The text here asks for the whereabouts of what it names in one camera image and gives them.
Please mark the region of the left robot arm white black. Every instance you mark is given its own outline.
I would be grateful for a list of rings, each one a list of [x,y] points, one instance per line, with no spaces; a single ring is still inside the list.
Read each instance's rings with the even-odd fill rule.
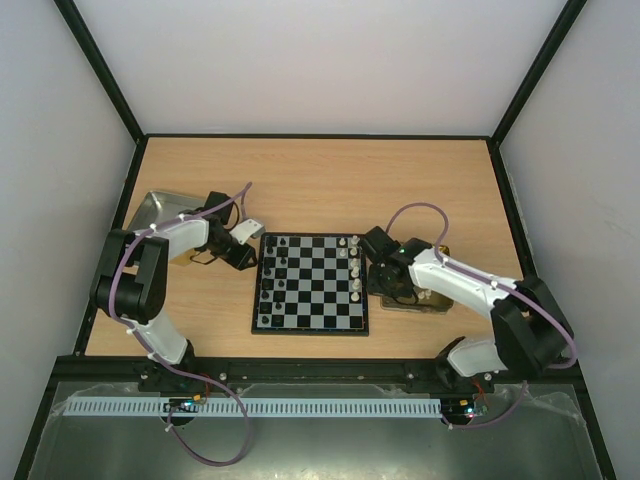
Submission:
[[[173,260],[185,256],[192,261],[203,252],[238,271],[256,267],[256,250],[249,240],[264,226],[246,213],[251,186],[247,183],[231,197],[213,192],[204,206],[144,229],[111,230],[90,289],[93,306],[124,325],[149,360],[174,376],[221,390],[223,384],[197,372],[192,343],[164,309],[168,267]]]

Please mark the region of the black white chess board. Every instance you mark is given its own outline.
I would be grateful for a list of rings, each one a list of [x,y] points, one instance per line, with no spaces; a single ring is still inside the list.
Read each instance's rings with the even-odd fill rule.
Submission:
[[[366,286],[359,235],[267,233],[260,243],[251,331],[366,336]]]

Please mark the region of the gold metal tin tray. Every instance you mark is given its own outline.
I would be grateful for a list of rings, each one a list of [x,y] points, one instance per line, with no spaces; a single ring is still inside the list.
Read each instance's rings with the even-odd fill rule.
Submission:
[[[389,255],[380,263],[394,264],[406,269],[408,276],[411,279],[407,258],[403,253],[398,252],[393,255]],[[411,283],[413,284],[418,297],[417,303],[398,303],[389,298],[381,297],[381,307],[387,310],[402,312],[444,314],[453,306],[454,302],[448,297],[436,292],[435,290],[418,287],[413,283],[412,279]]]

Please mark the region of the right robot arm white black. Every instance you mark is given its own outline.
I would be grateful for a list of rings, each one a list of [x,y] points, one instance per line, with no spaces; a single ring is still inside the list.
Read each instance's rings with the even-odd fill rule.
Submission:
[[[492,371],[532,380],[575,364],[573,330],[539,277],[489,274],[453,260],[438,244],[417,238],[401,244],[380,227],[367,232],[360,245],[370,261],[371,295],[409,298],[429,290],[490,322],[491,335],[460,337],[441,353],[445,361],[436,367],[436,379],[443,389],[458,391],[471,377]]]

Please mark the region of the silver metal tin tray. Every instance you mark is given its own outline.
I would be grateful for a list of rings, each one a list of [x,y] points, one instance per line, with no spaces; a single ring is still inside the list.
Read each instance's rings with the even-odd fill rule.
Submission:
[[[188,211],[202,206],[202,198],[150,191],[136,210],[128,230],[140,234],[154,229],[151,239],[168,241],[168,262],[187,266],[208,238],[208,222],[193,219]]]

